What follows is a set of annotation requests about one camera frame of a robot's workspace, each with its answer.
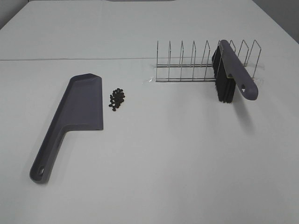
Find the grey hand brush black bristles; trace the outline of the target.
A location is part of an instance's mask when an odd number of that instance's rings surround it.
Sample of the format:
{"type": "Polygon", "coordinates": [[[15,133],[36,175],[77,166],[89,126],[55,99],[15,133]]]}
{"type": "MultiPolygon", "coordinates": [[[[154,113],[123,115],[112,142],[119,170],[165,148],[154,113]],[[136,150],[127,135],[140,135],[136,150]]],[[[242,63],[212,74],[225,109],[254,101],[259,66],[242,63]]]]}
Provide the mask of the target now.
{"type": "Polygon", "coordinates": [[[212,56],[212,65],[219,101],[232,103],[236,87],[247,100],[257,99],[257,85],[227,40],[220,40],[212,56]]]}

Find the grey plastic dustpan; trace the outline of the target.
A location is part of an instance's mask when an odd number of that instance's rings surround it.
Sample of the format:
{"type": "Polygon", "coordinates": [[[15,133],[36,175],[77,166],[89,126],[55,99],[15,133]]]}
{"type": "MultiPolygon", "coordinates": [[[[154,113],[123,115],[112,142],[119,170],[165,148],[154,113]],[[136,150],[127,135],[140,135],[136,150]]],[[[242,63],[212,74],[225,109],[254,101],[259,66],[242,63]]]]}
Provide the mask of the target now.
{"type": "Polygon", "coordinates": [[[91,73],[72,77],[30,169],[30,179],[48,182],[66,133],[103,128],[102,78],[91,73]]]}

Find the pile of coffee beans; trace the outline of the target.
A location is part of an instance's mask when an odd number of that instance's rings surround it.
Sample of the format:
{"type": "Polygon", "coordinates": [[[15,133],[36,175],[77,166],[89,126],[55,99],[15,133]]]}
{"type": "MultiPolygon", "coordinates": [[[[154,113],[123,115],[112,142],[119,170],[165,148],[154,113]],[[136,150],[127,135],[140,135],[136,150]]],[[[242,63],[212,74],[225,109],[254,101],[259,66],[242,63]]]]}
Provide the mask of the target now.
{"type": "Polygon", "coordinates": [[[123,89],[117,88],[113,90],[112,94],[110,94],[110,103],[108,106],[111,107],[112,111],[115,112],[124,102],[125,97],[126,96],[123,89]]]}

